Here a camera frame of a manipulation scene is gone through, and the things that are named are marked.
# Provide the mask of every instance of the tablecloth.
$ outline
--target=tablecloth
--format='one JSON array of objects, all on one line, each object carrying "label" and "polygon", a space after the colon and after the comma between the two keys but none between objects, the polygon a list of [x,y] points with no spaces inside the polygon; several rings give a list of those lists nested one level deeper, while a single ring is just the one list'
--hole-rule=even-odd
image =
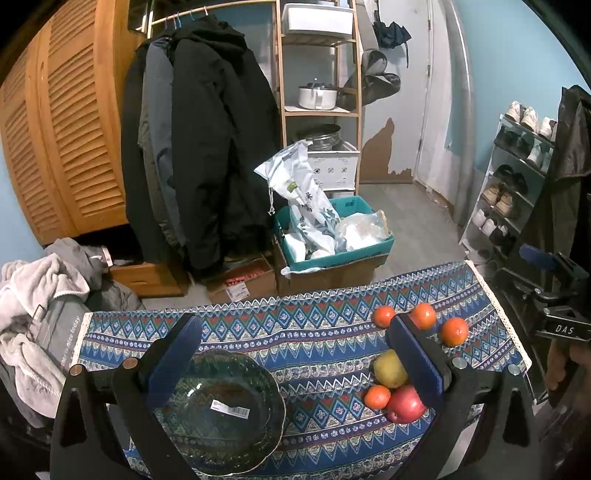
[{"label": "tablecloth", "polygon": [[[384,304],[404,312],[422,301],[437,312],[433,338],[451,317],[462,317],[470,326],[463,345],[442,346],[449,357],[462,356],[474,368],[497,371],[508,364],[522,371],[531,366],[509,320],[468,261],[369,286],[292,297],[187,310],[90,313],[74,363],[97,370],[140,357],[183,313],[194,312],[203,319],[200,351],[247,353],[273,374],[285,400],[280,446],[262,465],[238,478],[364,478],[403,461],[435,415],[427,410],[411,424],[394,424],[362,401],[373,384],[370,363],[388,348],[385,331],[372,323],[370,313]],[[146,472],[133,443],[124,447],[130,465]]]}]

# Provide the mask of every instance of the metal screw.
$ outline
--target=metal screw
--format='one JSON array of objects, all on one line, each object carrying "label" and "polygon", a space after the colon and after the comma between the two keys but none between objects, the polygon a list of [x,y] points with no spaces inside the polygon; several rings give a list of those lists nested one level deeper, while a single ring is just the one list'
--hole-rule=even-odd
[{"label": "metal screw", "polygon": [[76,364],[72,368],[70,368],[70,375],[80,375],[82,373],[82,365]]},{"label": "metal screw", "polygon": [[452,365],[460,370],[464,370],[468,366],[468,362],[461,356],[457,356],[452,360]]},{"label": "metal screw", "polygon": [[130,370],[132,368],[135,368],[135,366],[138,364],[138,359],[134,356],[130,356],[129,358],[126,358],[125,360],[123,360],[123,368]]},{"label": "metal screw", "polygon": [[514,376],[521,375],[521,370],[519,369],[519,367],[517,365],[511,364],[507,367],[507,370],[509,371],[509,373],[511,375],[514,375]]}]

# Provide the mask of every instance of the tangerine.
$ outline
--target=tangerine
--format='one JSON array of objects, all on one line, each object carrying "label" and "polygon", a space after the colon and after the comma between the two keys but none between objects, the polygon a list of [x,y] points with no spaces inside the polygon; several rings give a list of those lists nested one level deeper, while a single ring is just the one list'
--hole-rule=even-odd
[{"label": "tangerine", "polygon": [[392,307],[384,305],[374,310],[372,320],[378,327],[388,328],[390,326],[390,322],[392,321],[395,315],[396,312]]},{"label": "tangerine", "polygon": [[435,325],[435,310],[428,303],[419,303],[409,317],[419,330],[429,330]]},{"label": "tangerine", "polygon": [[390,390],[383,385],[374,385],[365,394],[363,401],[367,407],[373,410],[386,408],[386,405],[390,401]]},{"label": "tangerine", "polygon": [[458,346],[466,341],[469,331],[468,324],[464,319],[454,317],[441,326],[439,336],[447,346]]}]

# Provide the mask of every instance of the black shoe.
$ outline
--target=black shoe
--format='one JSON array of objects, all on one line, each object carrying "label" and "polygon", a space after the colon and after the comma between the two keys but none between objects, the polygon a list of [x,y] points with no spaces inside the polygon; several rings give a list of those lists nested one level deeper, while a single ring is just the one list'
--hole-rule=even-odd
[{"label": "black shoe", "polygon": [[506,255],[507,257],[509,256],[511,250],[513,250],[513,247],[515,246],[516,241],[517,237],[515,237],[515,235],[511,235],[510,233],[505,235],[505,237],[503,238],[503,243],[501,243],[500,245],[501,252],[503,252],[503,255]]},{"label": "black shoe", "polygon": [[527,192],[529,191],[527,182],[521,173],[514,173],[507,180],[504,180],[504,182],[507,184],[507,186],[509,186],[509,188],[512,188],[522,195],[527,195]]},{"label": "black shoe", "polygon": [[509,185],[508,180],[514,175],[514,172],[513,168],[505,163],[497,168],[493,175],[500,181],[504,181],[507,185]]},{"label": "black shoe", "polygon": [[488,237],[493,245],[500,247],[505,241],[505,237],[509,235],[501,230],[499,227],[495,228]]}]

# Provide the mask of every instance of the green glass bowl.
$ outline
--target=green glass bowl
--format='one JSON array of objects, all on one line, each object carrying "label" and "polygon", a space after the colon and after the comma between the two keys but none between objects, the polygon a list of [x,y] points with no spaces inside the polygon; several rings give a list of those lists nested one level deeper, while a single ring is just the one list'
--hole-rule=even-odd
[{"label": "green glass bowl", "polygon": [[253,470],[275,451],[285,403],[267,370],[248,355],[216,348],[193,355],[154,414],[191,468],[223,476]]}]

